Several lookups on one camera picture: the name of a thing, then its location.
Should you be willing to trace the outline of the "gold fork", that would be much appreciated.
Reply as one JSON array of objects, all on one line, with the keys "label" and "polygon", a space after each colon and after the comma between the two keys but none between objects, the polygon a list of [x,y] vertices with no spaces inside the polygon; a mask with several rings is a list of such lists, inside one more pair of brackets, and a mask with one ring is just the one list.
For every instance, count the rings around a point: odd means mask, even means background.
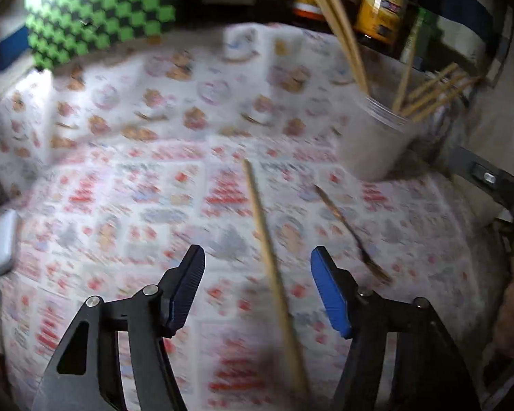
[{"label": "gold fork", "polygon": [[389,276],[387,272],[381,268],[381,266],[379,266],[371,259],[361,239],[357,236],[357,234],[355,234],[355,231],[344,218],[340,209],[333,203],[333,201],[329,198],[329,196],[321,187],[319,187],[318,185],[314,185],[314,189],[317,192],[317,195],[320,197],[320,199],[322,199],[322,201],[328,207],[330,212],[333,214],[333,216],[347,229],[347,231],[353,237],[356,247],[359,251],[361,262],[364,263],[368,270],[372,272],[373,276],[380,279],[383,284],[391,285],[393,283],[392,277]]}]

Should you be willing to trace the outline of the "translucent plastic container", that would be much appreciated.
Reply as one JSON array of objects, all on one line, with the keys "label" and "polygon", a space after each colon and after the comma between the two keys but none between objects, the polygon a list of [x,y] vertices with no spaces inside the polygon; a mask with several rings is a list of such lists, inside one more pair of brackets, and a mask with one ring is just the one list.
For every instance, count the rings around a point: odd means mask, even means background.
[{"label": "translucent plastic container", "polygon": [[384,180],[423,126],[395,114],[356,86],[349,88],[347,98],[347,123],[340,128],[336,145],[338,161],[361,181]]}]

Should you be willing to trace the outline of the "striped orange blue towel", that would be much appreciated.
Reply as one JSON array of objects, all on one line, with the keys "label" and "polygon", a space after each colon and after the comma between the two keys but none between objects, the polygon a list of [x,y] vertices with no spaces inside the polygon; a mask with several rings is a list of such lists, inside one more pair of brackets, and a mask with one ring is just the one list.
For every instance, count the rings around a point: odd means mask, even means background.
[{"label": "striped orange blue towel", "polygon": [[476,73],[496,74],[514,32],[511,0],[444,0],[440,26],[444,44]]}]

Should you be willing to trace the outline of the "oyster sauce bottle yellow label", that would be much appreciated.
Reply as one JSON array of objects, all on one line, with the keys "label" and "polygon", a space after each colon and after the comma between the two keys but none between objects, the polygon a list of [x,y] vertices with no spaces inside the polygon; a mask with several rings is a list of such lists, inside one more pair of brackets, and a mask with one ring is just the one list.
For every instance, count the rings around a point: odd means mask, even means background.
[{"label": "oyster sauce bottle yellow label", "polygon": [[360,42],[391,55],[410,0],[361,0],[355,21]]}]

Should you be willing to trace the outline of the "bear print white cloth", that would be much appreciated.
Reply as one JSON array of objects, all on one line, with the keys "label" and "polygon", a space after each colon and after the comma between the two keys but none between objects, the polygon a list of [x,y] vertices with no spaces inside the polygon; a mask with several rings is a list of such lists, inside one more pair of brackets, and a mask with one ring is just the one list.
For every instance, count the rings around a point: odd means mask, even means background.
[{"label": "bear print white cloth", "polygon": [[[360,51],[367,96],[392,110],[404,66]],[[346,49],[332,35],[246,23],[129,41],[52,70],[32,52],[0,96],[0,182],[13,192],[68,150],[207,135],[308,137],[340,132],[350,87]]]}]

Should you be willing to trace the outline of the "green checkered box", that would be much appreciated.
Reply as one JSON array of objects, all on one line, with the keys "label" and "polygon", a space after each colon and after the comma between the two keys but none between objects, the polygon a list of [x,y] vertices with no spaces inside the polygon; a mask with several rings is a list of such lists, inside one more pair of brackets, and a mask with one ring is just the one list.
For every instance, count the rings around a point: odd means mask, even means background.
[{"label": "green checkered box", "polygon": [[175,0],[25,0],[35,65],[52,70],[116,43],[164,34]]}]

